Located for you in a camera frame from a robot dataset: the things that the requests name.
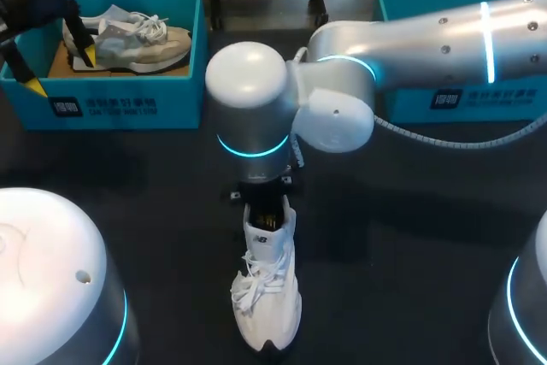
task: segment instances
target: shoe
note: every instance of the shoe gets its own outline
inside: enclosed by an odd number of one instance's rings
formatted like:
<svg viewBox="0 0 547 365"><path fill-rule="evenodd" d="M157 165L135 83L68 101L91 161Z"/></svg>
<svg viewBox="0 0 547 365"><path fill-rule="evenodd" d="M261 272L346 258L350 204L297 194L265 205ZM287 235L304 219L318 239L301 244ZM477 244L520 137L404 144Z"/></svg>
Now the shoe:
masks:
<svg viewBox="0 0 547 365"><path fill-rule="evenodd" d="M191 49L190 32L179 27L167 27L157 15L132 12L125 21L90 18L84 24L90 29L97 23L95 39L97 65L88 68L79 57L71 39L65 44L76 72L129 71L153 74L166 71L178 64Z"/></svg>
<svg viewBox="0 0 547 365"><path fill-rule="evenodd" d="M232 284L233 313L249 347L259 354L283 353L297 334L302 297L295 276L294 231L297 213L283 199L285 222L276 231L250 224L245 206L244 232L247 274L241 272Z"/></svg>
<svg viewBox="0 0 547 365"><path fill-rule="evenodd" d="M124 21L124 22L130 22L130 23L137 23L138 21L142 21L144 18L140 16L138 13L127 12L124 9L119 8L118 6L113 4L102 15L95 16L95 17L80 17L80 19L84 23L85 28L88 29L88 31L92 35L97 36L99 23L103 19L107 21ZM76 46L74 46L74 39L70 31L68 30L67 23L65 22L65 20L62 21L62 38L65 42L65 45L68 47L69 50L76 50Z"/></svg>

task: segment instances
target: shoelace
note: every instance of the shoelace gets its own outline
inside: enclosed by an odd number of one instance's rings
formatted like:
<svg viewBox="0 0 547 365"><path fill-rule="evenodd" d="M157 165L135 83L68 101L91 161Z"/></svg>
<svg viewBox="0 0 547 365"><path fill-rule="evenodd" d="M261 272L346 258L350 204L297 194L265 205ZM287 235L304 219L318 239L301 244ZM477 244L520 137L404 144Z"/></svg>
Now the shoelace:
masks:
<svg viewBox="0 0 547 365"><path fill-rule="evenodd" d="M235 279L232 289L232 301L243 312L249 311L260 299L262 294L283 291L285 284L285 262L287 252L284 252L273 264L257 261L249 251L243 259L247 264L249 275L244 277L241 272Z"/></svg>
<svg viewBox="0 0 547 365"><path fill-rule="evenodd" d="M167 37L168 27L165 22L168 19L160 19L158 15L148 16L140 12L132 12L131 15L137 17L138 21L135 30L128 35L136 34L151 43L161 42Z"/></svg>

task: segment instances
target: blue box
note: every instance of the blue box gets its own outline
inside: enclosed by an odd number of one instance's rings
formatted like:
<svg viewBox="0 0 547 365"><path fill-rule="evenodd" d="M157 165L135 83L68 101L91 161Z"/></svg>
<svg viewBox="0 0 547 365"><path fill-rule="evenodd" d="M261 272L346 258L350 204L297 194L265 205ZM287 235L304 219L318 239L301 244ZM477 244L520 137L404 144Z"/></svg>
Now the blue box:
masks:
<svg viewBox="0 0 547 365"><path fill-rule="evenodd" d="M168 18L169 26L192 32L187 76L127 76L48 79L62 40L62 21L26 32L16 40L30 69L50 97L29 91L7 65L0 85L28 130L135 130L197 128L207 66L207 28L202 0L76 0L82 16L102 14L111 4ZM57 116L52 102L76 102L82 116Z"/></svg>
<svg viewBox="0 0 547 365"><path fill-rule="evenodd" d="M373 19L393 21L487 1L493 0L376 0ZM547 76L533 76L449 90L400 89L385 94L385 106L396 123L535 120L547 111L546 86ZM437 109L438 98L457 103Z"/></svg>

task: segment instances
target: shoe tongue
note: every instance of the shoe tongue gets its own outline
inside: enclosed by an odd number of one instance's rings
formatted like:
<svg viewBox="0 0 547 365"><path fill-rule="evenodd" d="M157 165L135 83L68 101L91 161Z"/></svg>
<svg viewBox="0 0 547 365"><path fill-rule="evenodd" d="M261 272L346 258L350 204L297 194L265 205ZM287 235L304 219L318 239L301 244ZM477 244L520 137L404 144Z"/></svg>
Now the shoe tongue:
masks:
<svg viewBox="0 0 547 365"><path fill-rule="evenodd" d="M99 34L103 33L108 26L119 27L120 29L126 32L132 32L136 28L136 24L134 23L125 23L124 21L111 21L111 20L101 19L101 21L99 21L99 28L98 28Z"/></svg>
<svg viewBox="0 0 547 365"><path fill-rule="evenodd" d="M286 230L280 228L274 232L244 224L247 249L258 261L276 262L283 253Z"/></svg>

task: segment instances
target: black table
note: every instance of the black table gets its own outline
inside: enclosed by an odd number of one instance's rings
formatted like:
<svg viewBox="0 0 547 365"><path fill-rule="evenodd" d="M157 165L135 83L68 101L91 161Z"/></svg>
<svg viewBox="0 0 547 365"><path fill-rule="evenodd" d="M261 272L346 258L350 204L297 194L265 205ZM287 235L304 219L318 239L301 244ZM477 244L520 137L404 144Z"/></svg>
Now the black table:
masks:
<svg viewBox="0 0 547 365"><path fill-rule="evenodd" d="M292 58L309 31L214 33ZM521 124L413 127L479 141ZM361 150L302 144L303 318L287 364L489 364L492 298L547 209L547 127L507 147L441 150L376 130ZM96 223L138 317L142 365L260 363L232 318L242 209L207 107L198 131L24 132L0 102L0 184L54 191Z"/></svg>

